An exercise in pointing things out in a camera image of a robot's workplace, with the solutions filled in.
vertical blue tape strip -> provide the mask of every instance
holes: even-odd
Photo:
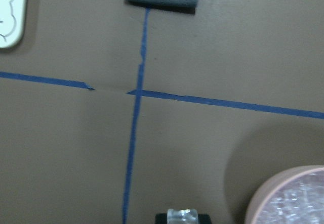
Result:
[[[130,95],[136,95],[136,90],[129,92]],[[301,109],[290,109],[290,108],[282,108],[268,105],[260,105],[260,104],[249,104],[242,103],[236,101],[228,101],[228,100],[219,100],[219,99],[208,99],[194,96],[180,96],[176,94],[167,94],[161,92],[153,92],[153,91],[142,91],[143,97],[151,97],[151,98],[159,98],[159,99],[171,99],[178,100],[183,102],[190,102],[196,104],[207,104],[207,105],[216,105],[222,107],[236,108],[236,109],[247,109],[275,114],[286,114],[300,117],[308,117],[308,118],[316,118],[316,119],[324,119],[323,112],[316,111],[308,111]]]
[[[127,169],[126,169],[126,181],[125,181],[125,190],[124,190],[124,199],[123,199],[123,224],[127,223],[127,217],[128,217],[128,207],[129,207],[129,200],[130,200],[134,154],[135,154],[135,146],[136,146],[136,129],[137,129],[137,121],[141,109],[141,98],[142,98],[144,72],[145,72],[146,47],[147,47],[147,22],[148,22],[149,12],[150,9],[146,8],[145,19],[143,24],[143,36],[142,36],[142,43],[141,43],[142,63],[139,65],[138,68],[137,89],[135,93],[136,97],[135,97],[135,105],[134,105],[134,114],[133,114],[131,139],[130,139]]]
[[[33,81],[33,82],[39,82],[39,83],[54,84],[54,85],[60,85],[60,86],[73,86],[73,87],[94,90],[94,88],[92,88],[88,84],[81,82],[81,81],[70,81],[70,80],[63,80],[63,79],[56,79],[56,78],[49,78],[49,77],[30,76],[30,75],[3,72],[3,71],[0,71],[0,77],[7,78],[7,79],[14,79],[14,80]]]

bear-shaped design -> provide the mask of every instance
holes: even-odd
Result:
[[[13,0],[0,0],[0,40],[7,41],[8,37],[16,28],[16,18],[12,6]]]

horizontal blue tape strip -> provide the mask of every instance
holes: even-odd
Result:
[[[81,81],[70,81],[70,80],[41,77],[41,76],[29,76],[24,74],[17,74],[17,73],[3,72],[3,71],[0,71],[0,77],[15,79],[15,80],[33,81],[33,82],[40,82],[46,84],[61,85],[61,86],[73,86],[73,87],[94,90],[94,88]]]
[[[136,90],[130,91],[128,94],[136,95]],[[309,118],[316,118],[316,119],[324,119],[324,113],[316,112],[316,111],[281,108],[281,107],[267,106],[267,105],[260,105],[260,104],[248,104],[248,103],[241,103],[241,102],[228,101],[228,100],[200,98],[194,96],[179,96],[176,94],[167,94],[167,93],[160,93],[160,92],[146,91],[146,90],[143,90],[142,96],[150,97],[150,98],[178,100],[178,101],[197,103],[197,104],[216,105],[216,106],[230,107],[230,108],[237,108],[237,109],[255,110],[255,111],[262,111],[262,112],[269,112],[269,113],[276,113],[276,114],[286,114],[286,115],[294,115],[294,116],[309,117]]]

painter's tape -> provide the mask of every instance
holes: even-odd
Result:
[[[54,85],[61,85],[61,86],[72,86],[72,87],[79,87],[79,88],[94,90],[94,88],[92,88],[88,84],[81,82],[81,81],[70,81],[70,80],[63,80],[63,79],[56,79],[56,78],[49,78],[49,77],[30,76],[30,75],[3,72],[3,71],[0,71],[0,77],[8,78],[8,79],[15,79],[15,80],[22,80],[22,81],[33,81],[33,82],[39,82],[39,83],[54,84]]]
[[[144,81],[145,62],[146,62],[146,47],[147,47],[147,22],[148,22],[149,12],[150,9],[147,8],[145,11],[143,35],[142,35],[142,43],[141,43],[142,63],[138,67],[137,90],[134,93],[136,98],[134,104],[131,139],[130,139],[127,169],[126,169],[126,180],[125,180],[124,199],[123,199],[123,224],[127,223],[128,207],[130,201],[132,173],[133,173],[133,165],[134,165],[135,146],[136,146],[136,129],[137,129],[137,121],[141,109],[141,98],[143,92],[143,81]]]
[[[133,90],[128,94],[136,95],[136,93],[137,90]],[[208,99],[208,98],[201,98],[201,97],[194,97],[194,96],[179,96],[176,94],[167,94],[167,93],[160,93],[160,92],[153,92],[153,91],[146,91],[146,90],[143,90],[142,96],[159,98],[159,99],[178,100],[178,101],[197,103],[197,104],[216,105],[216,106],[230,107],[230,108],[237,108],[237,109],[247,109],[247,110],[254,110],[254,111],[261,111],[261,112],[268,112],[268,113],[324,119],[324,113],[316,112],[316,111],[290,109],[290,108],[282,108],[282,107],[267,106],[267,105],[260,105],[260,104],[248,104],[242,102],[219,100],[219,99]]]

bear face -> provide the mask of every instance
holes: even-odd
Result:
[[[16,18],[13,14],[13,0],[0,0],[0,38],[6,41],[16,27]]]

